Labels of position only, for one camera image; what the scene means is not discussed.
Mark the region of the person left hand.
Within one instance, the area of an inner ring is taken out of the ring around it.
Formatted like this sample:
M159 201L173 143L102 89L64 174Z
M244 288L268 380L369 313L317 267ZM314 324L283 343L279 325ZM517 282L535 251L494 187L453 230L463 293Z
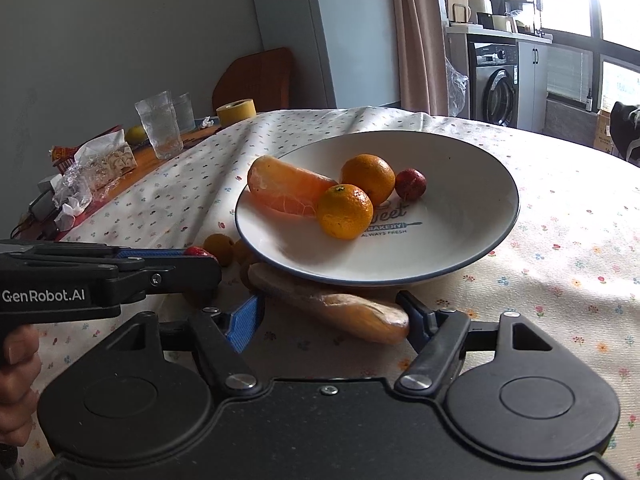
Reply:
M0 384L0 427L4 444L23 446L32 432L32 415L39 398L32 388L41 370L38 349L39 333L32 325L17 327L4 338Z

